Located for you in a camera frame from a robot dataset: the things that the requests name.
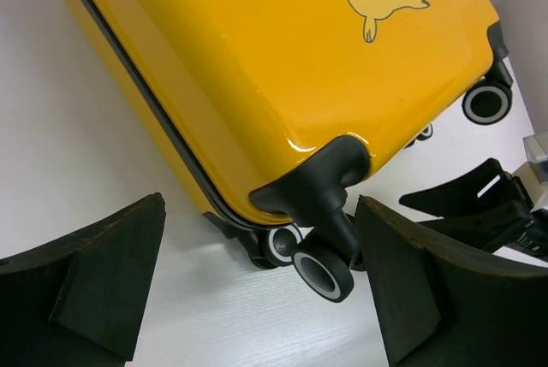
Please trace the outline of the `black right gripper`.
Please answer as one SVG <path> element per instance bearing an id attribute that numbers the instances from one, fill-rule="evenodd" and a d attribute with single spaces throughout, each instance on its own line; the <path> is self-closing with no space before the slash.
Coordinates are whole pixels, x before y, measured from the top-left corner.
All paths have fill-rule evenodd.
<path id="1" fill-rule="evenodd" d="M 478 250 L 508 247 L 547 260 L 547 215 L 532 211 L 521 180 L 488 158 L 457 177 L 400 197 L 399 203 L 435 218 L 422 224 Z"/>

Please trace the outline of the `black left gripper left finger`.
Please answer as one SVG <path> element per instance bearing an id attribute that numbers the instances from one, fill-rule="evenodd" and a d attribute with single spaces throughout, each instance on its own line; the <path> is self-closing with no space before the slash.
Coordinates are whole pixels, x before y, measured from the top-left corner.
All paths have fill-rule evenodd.
<path id="1" fill-rule="evenodd" d="M 159 248 L 156 192 L 1 261 L 3 366 L 124 366 L 134 358 Z"/>

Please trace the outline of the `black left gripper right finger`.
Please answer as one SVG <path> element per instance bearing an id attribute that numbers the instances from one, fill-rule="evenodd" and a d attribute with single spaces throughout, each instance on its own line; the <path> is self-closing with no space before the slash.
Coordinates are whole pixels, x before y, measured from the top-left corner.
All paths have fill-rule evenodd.
<path id="1" fill-rule="evenodd" d="M 544 366 L 547 271 L 360 197 L 355 220 L 388 363 Z"/>

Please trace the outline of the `yellow suitcase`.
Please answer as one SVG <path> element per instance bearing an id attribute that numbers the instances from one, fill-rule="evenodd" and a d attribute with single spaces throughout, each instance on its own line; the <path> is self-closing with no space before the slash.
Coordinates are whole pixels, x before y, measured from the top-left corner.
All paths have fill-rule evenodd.
<path id="1" fill-rule="evenodd" d="M 345 300 L 348 189 L 456 101 L 512 106 L 490 0 L 65 0 L 199 212 L 261 269 Z"/>

